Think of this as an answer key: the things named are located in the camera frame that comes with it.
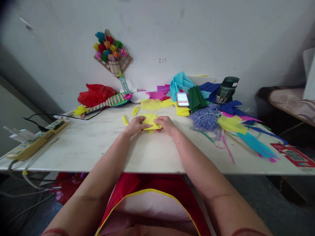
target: paper flower decoration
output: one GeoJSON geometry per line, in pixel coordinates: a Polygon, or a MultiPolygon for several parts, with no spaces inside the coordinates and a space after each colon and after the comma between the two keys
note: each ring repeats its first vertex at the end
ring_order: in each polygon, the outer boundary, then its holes
{"type": "Polygon", "coordinates": [[[97,51],[95,57],[97,59],[101,60],[102,59],[102,53],[100,51],[97,51]]]}
{"type": "Polygon", "coordinates": [[[110,41],[104,42],[104,45],[105,45],[105,47],[106,47],[107,49],[109,49],[109,48],[111,47],[110,41]]]}
{"type": "Polygon", "coordinates": [[[105,51],[103,51],[103,54],[107,57],[109,54],[110,54],[111,52],[109,51],[109,50],[105,50],[105,51]]]}
{"type": "Polygon", "coordinates": [[[119,58],[119,53],[118,52],[113,52],[114,57],[119,58]]]}
{"type": "Polygon", "coordinates": [[[121,49],[121,54],[122,54],[124,57],[127,57],[127,56],[128,56],[128,53],[127,53],[124,49],[121,49]]]}
{"type": "Polygon", "coordinates": [[[95,34],[95,36],[96,36],[99,40],[105,41],[105,34],[104,34],[103,32],[97,32],[97,33],[95,34]]]}
{"type": "Polygon", "coordinates": [[[109,49],[110,49],[111,51],[116,51],[116,50],[117,50],[117,47],[116,47],[114,44],[112,44],[109,49]]]}
{"type": "Polygon", "coordinates": [[[73,111],[74,115],[82,115],[83,113],[87,112],[89,108],[85,109],[85,106],[78,105],[78,108],[73,111]]]}
{"type": "Polygon", "coordinates": [[[122,48],[122,42],[116,40],[116,47],[117,48],[122,48]]]}
{"type": "Polygon", "coordinates": [[[115,61],[115,57],[113,56],[113,54],[109,54],[107,57],[110,61],[115,61]]]}
{"type": "Polygon", "coordinates": [[[110,36],[107,36],[106,39],[107,41],[110,41],[111,44],[114,42],[114,39],[110,36]]]}
{"type": "Polygon", "coordinates": [[[131,94],[131,93],[127,93],[127,94],[125,95],[125,98],[126,98],[127,100],[132,99],[132,94],[131,94]]]}
{"type": "Polygon", "coordinates": [[[98,50],[103,53],[103,51],[105,50],[105,45],[104,44],[99,44],[98,45],[98,50]]]}
{"type": "Polygon", "coordinates": [[[93,45],[93,48],[94,48],[96,51],[98,51],[98,44],[94,44],[94,45],[93,45]]]}
{"type": "Polygon", "coordinates": [[[108,61],[108,57],[105,56],[104,54],[102,54],[102,61],[104,61],[104,62],[108,61]]]}

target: white marble table top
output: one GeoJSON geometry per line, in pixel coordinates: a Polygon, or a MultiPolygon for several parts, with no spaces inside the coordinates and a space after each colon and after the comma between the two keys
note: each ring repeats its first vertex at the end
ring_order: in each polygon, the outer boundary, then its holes
{"type": "MultiPolygon", "coordinates": [[[[267,145],[281,158],[275,163],[267,158],[260,158],[250,154],[233,139],[226,136],[226,142],[230,148],[235,163],[232,163],[227,149],[222,141],[211,143],[204,135],[189,129],[191,119],[176,116],[175,107],[161,108],[156,111],[141,110],[140,104],[126,104],[120,108],[108,108],[90,121],[67,120],[68,125],[50,140],[40,151],[38,159],[31,164],[28,170],[36,171],[61,171],[61,172],[90,172],[102,154],[114,142],[116,137],[126,127],[122,116],[132,120],[132,112],[135,106],[140,110],[137,115],[155,113],[167,115],[178,128],[219,168],[223,174],[261,174],[261,175],[305,175],[289,160],[283,157],[270,143],[278,143],[277,138],[262,134],[259,140],[267,145]]],[[[250,130],[254,136],[258,132],[250,130]]],[[[14,164],[15,170],[23,170],[32,158],[14,164]]],[[[6,170],[11,160],[0,160],[0,170],[6,170]]],[[[127,154],[125,172],[138,173],[185,173],[181,164],[178,151],[171,137],[166,132],[144,134],[138,133],[130,141],[127,154]]]]}

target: yellow trim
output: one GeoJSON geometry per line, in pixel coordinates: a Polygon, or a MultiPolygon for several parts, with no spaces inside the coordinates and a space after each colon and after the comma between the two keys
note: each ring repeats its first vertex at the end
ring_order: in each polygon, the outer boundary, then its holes
{"type": "MultiPolygon", "coordinates": [[[[177,198],[175,198],[174,196],[172,196],[172,195],[170,195],[170,194],[168,194],[168,193],[165,193],[165,192],[162,192],[162,191],[159,191],[159,190],[156,190],[156,189],[152,189],[152,188],[147,188],[147,189],[143,189],[143,190],[140,190],[140,191],[138,191],[138,192],[134,192],[134,193],[131,193],[131,194],[128,194],[128,195],[124,196],[124,197],[116,204],[116,206],[118,206],[119,203],[120,203],[122,200],[124,200],[126,197],[135,196],[135,195],[142,194],[142,193],[145,193],[145,192],[160,193],[160,194],[162,194],[162,195],[164,195],[164,196],[171,197],[171,198],[175,199],[175,200],[185,209],[185,211],[186,211],[187,214],[189,215],[191,221],[194,223],[194,226],[196,227],[196,230],[197,230],[197,232],[198,232],[198,235],[201,236],[200,233],[199,233],[199,230],[198,230],[198,228],[197,228],[197,226],[196,226],[196,224],[195,224],[195,222],[194,222],[194,220],[191,218],[191,216],[190,216],[190,214],[188,213],[188,211],[186,210],[186,208],[181,204],[181,202],[180,202],[179,200],[177,200],[177,198]]],[[[104,220],[104,222],[102,223],[102,225],[97,229],[97,232],[96,232],[95,235],[98,235],[98,233],[99,233],[100,230],[102,229],[103,225],[105,224],[106,220],[108,219],[108,217],[110,216],[110,214],[112,213],[112,211],[116,208],[116,206],[114,206],[114,207],[112,208],[112,210],[110,211],[110,213],[108,214],[108,216],[106,217],[106,219],[104,220]]]]}

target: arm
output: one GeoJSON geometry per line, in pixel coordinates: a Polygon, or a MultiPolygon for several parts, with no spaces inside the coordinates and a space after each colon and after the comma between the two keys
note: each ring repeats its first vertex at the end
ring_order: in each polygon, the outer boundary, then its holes
{"type": "Polygon", "coordinates": [[[142,129],[150,127],[142,124],[144,120],[144,116],[132,120],[45,231],[58,228],[67,232],[69,236],[95,234],[112,190],[123,170],[130,138],[139,130],[143,132],[142,129]]]}
{"type": "Polygon", "coordinates": [[[235,231],[243,228],[272,235],[256,212],[218,168],[173,124],[169,117],[160,116],[154,121],[162,125],[173,138],[184,169],[203,197],[218,235],[231,236],[235,231]]]}

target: wall hanging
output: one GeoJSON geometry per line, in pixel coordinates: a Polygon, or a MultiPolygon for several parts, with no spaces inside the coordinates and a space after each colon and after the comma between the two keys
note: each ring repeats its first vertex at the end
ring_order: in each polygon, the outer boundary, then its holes
{"type": "Polygon", "coordinates": [[[102,64],[114,77],[119,78],[119,71],[123,73],[132,61],[132,57],[122,47],[122,42],[114,40],[109,30],[97,32],[98,43],[93,47],[96,50],[94,58],[102,64]]]}

